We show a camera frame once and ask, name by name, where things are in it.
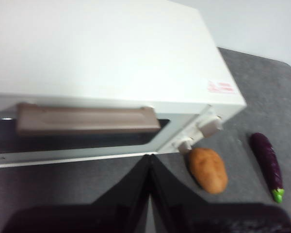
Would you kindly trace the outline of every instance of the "oven window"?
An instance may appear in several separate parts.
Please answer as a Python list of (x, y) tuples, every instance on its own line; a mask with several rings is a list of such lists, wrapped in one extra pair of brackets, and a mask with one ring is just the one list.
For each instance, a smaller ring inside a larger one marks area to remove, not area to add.
[(142, 145), (149, 143), (168, 124), (169, 120), (159, 119), (159, 122), (161, 129), (154, 133), (20, 137), (16, 133), (16, 120), (0, 119), (0, 153)]

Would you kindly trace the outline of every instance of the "green stem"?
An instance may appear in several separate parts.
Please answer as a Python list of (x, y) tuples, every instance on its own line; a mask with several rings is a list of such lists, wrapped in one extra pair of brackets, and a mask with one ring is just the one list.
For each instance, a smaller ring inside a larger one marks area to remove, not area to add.
[(278, 188), (278, 189), (273, 189), (271, 190), (272, 195), (274, 197), (274, 200), (277, 203), (281, 203), (282, 202), (282, 196), (285, 193), (285, 190), (283, 188)]

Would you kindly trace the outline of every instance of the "black object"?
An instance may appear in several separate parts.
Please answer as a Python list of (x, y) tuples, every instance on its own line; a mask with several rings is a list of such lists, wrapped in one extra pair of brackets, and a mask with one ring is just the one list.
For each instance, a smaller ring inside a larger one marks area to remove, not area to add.
[(257, 158), (265, 181), (274, 200), (281, 203), (284, 188), (282, 185), (279, 164), (273, 146), (268, 138), (262, 133), (254, 133), (250, 136), (250, 146)]
[(159, 119), (161, 129), (154, 133), (98, 133), (21, 137), (16, 133), (16, 120), (0, 120), (0, 153), (40, 150), (142, 145), (150, 142), (169, 122)]
[(169, 233), (291, 233), (291, 221), (282, 209), (263, 204), (209, 204), (155, 155), (145, 155), (92, 205), (23, 210), (12, 216), (3, 232), (130, 233), (149, 195)]

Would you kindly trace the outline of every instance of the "oven top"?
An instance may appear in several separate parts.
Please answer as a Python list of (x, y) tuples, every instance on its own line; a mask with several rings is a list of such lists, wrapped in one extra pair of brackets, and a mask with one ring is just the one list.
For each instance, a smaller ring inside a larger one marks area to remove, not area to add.
[(166, 0), (0, 0), (0, 110), (16, 101), (93, 107), (97, 100), (175, 113), (196, 111), (178, 103), (244, 104), (194, 8)]

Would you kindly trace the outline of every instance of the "oven door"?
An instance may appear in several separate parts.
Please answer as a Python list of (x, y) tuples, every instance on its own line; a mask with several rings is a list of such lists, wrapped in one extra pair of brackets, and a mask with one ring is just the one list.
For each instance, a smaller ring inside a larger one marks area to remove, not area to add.
[(38, 108), (41, 116), (21, 106), (18, 119), (0, 119), (0, 167), (156, 153), (196, 117), (142, 109)]

